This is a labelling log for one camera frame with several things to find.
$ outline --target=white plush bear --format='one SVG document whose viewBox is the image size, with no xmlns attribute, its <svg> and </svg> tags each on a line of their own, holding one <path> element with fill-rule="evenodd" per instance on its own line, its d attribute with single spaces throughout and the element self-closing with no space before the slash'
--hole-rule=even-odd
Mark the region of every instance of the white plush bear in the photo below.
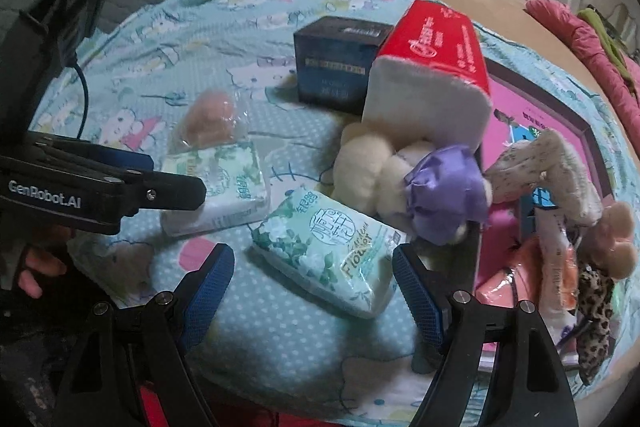
<svg viewBox="0 0 640 427">
<path fill-rule="evenodd" d="M 378 214 L 389 226 L 415 235 L 407 210 L 404 177 L 434 150 L 430 142 L 418 141 L 396 153 L 388 138 L 362 123 L 352 123 L 340 138 L 332 197 L 367 216 Z M 484 188 L 488 207 L 492 189 L 486 180 Z M 465 233 L 463 223 L 450 241 L 461 241 Z"/>
</svg>

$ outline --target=pink bun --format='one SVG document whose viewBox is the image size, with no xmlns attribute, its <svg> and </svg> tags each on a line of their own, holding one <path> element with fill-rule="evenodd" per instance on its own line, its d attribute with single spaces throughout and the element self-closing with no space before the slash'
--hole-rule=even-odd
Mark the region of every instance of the pink bun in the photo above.
<svg viewBox="0 0 640 427">
<path fill-rule="evenodd" d="M 628 239 L 634 235 L 634 216 L 628 203 L 616 201 L 605 209 L 603 217 L 606 217 L 615 238 Z"/>
<path fill-rule="evenodd" d="M 638 264 L 638 249 L 633 243 L 623 242 L 609 251 L 602 266 L 612 279 L 621 280 L 629 277 Z"/>
<path fill-rule="evenodd" d="M 212 147 L 233 140 L 234 103 L 224 92 L 202 93 L 184 117 L 182 139 L 195 148 Z"/>
</svg>

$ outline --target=bedsheet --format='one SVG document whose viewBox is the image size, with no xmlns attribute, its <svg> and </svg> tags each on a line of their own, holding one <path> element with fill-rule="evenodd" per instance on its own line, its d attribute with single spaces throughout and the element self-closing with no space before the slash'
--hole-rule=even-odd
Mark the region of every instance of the bedsheet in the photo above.
<svg viewBox="0 0 640 427">
<path fill-rule="evenodd" d="M 145 7 L 80 49 L 91 97 L 83 137 L 148 153 L 159 165 L 168 134 L 198 93 L 235 86 L 248 99 L 251 137 L 270 164 L 272 206 L 300 185 L 327 191 L 340 130 L 352 117 L 297 102 L 292 33 L 325 14 L 395 23 L 411 2 L 166 0 Z M 486 57 L 531 79 L 591 123 L 616 197 L 638 215 L 640 179 L 602 99 L 531 49 L 481 25 L 476 29 Z M 80 83 L 66 72 L 49 87 L 33 128 L 74 136 L 81 113 Z M 162 234 L 156 211 L 143 210 L 123 220 L 120 235 L 79 234 L 69 248 L 79 269 L 127 306 L 174 289 L 213 243 L 228 243 L 236 272 L 205 342 L 191 354 L 194 367 L 273 409 L 345 425 L 407 425 L 431 375 L 413 364 L 417 331 L 401 293 L 376 320 L 341 314 L 266 265 L 251 248 L 251 226 L 177 241 Z M 638 278 L 636 271 L 620 288 L 616 356 L 639 334 Z M 581 386 L 577 375 L 569 379 L 576 397 L 595 388 Z M 487 384 L 479 375 L 464 425 L 478 421 Z"/>
</svg>

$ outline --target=dark blue box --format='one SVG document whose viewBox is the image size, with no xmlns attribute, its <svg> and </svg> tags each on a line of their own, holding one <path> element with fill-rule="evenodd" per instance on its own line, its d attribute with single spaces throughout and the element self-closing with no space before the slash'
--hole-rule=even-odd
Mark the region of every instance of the dark blue box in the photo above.
<svg viewBox="0 0 640 427">
<path fill-rule="evenodd" d="M 362 115 L 369 70 L 393 26 L 322 17 L 293 35 L 300 102 Z"/>
</svg>

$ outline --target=plastic bag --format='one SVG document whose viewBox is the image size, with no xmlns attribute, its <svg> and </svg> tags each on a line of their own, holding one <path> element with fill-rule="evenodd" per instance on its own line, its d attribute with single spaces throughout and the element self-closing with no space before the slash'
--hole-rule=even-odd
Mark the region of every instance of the plastic bag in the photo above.
<svg viewBox="0 0 640 427">
<path fill-rule="evenodd" d="M 269 212 L 269 182 L 250 140 L 167 155 L 162 171 L 188 174 L 207 187 L 197 210 L 165 210 L 162 229 L 171 236 L 236 227 L 260 221 Z"/>
<path fill-rule="evenodd" d="M 385 309 L 405 234 L 304 187 L 253 231 L 265 259 L 305 290 L 357 317 Z"/>
<path fill-rule="evenodd" d="M 249 117 L 237 90 L 207 89 L 174 128 L 169 154 L 246 139 Z"/>
<path fill-rule="evenodd" d="M 575 316 L 570 313 L 577 307 L 578 295 L 575 248 L 567 237 L 561 209 L 535 208 L 534 211 L 543 259 L 538 309 L 551 339 L 557 344 L 575 326 Z"/>
<path fill-rule="evenodd" d="M 513 308 L 524 299 L 538 305 L 542 283 L 542 254 L 538 236 L 530 235 L 501 269 L 476 289 L 476 299 L 483 304 Z"/>
</svg>

